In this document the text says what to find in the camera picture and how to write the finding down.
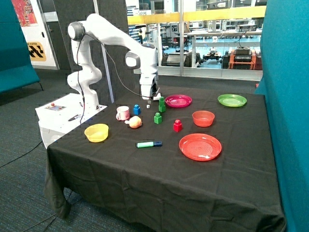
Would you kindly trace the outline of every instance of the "white control box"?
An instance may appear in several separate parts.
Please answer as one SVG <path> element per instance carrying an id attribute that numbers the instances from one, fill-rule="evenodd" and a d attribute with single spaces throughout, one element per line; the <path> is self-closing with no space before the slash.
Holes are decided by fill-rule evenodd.
<path id="1" fill-rule="evenodd" d="M 97 110 L 87 110 L 81 120 L 84 107 L 79 99 L 79 94 L 70 93 L 35 109 L 45 148 L 107 107 L 100 105 Z"/>

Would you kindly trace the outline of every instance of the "white mug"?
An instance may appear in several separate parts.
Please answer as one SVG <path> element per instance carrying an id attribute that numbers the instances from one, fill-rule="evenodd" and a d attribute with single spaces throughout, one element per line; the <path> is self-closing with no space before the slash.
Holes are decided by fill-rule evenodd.
<path id="1" fill-rule="evenodd" d="M 117 120 L 127 120 L 130 118 L 129 107 L 128 106 L 120 106 L 117 108 L 116 119 Z"/>

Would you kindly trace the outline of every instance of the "teal panel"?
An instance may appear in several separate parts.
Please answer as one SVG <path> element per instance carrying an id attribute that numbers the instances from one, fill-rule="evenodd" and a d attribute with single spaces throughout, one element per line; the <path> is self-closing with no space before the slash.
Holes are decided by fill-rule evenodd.
<path id="1" fill-rule="evenodd" d="M 39 82 L 31 64 L 0 72 L 0 93 Z"/>
<path id="2" fill-rule="evenodd" d="M 270 0 L 261 38 L 265 94 L 287 231 L 309 228 L 309 2 Z"/>
<path id="3" fill-rule="evenodd" d="M 16 23 L 18 18 L 11 0 L 1 0 L 0 23 Z"/>
<path id="4" fill-rule="evenodd" d="M 19 23 L 0 23 L 0 71 L 30 63 L 28 46 Z"/>

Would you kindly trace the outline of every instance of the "glass wall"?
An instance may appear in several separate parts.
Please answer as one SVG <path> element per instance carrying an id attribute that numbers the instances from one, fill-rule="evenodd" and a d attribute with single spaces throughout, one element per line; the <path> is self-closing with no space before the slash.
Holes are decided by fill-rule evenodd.
<path id="1" fill-rule="evenodd" d="M 267 0 L 126 0 L 130 35 L 158 50 L 159 74 L 260 80 Z"/>

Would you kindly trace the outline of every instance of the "orange bowl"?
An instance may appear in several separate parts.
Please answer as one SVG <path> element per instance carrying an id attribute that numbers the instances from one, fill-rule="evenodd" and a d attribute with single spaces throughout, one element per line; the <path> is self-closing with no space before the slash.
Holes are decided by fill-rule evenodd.
<path id="1" fill-rule="evenodd" d="M 205 110 L 195 111 L 192 117 L 194 124 L 199 127 L 209 127 L 214 120 L 214 114 Z"/>

